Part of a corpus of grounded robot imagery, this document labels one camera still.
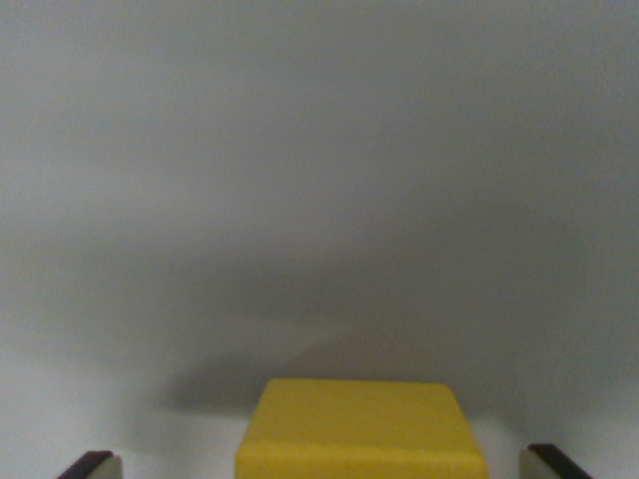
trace yellow box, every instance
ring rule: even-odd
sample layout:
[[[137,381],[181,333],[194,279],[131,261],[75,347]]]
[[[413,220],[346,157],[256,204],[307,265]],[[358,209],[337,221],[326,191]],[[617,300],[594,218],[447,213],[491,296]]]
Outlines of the yellow box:
[[[441,384],[275,379],[236,456],[236,479],[485,479]]]

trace white surface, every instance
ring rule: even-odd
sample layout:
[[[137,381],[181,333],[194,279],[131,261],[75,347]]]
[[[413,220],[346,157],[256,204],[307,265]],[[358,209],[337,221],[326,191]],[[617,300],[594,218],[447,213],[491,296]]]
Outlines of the white surface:
[[[290,374],[634,478],[638,8],[3,3],[2,477],[231,477]]]

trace white wall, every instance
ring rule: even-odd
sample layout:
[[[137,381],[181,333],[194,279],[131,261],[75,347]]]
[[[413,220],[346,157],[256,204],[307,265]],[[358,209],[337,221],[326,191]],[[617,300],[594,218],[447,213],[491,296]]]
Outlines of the white wall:
[[[0,462],[231,477],[276,375],[639,459],[635,2],[0,6]]]

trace dark edge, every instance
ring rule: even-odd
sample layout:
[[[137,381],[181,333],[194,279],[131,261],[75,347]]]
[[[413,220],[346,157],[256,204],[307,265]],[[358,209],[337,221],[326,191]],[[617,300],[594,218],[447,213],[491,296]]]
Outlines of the dark edge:
[[[534,452],[561,479],[593,479],[554,444],[530,444],[528,450]]]
[[[113,457],[111,451],[86,452],[69,469],[58,476],[58,479],[85,479],[110,457]]]

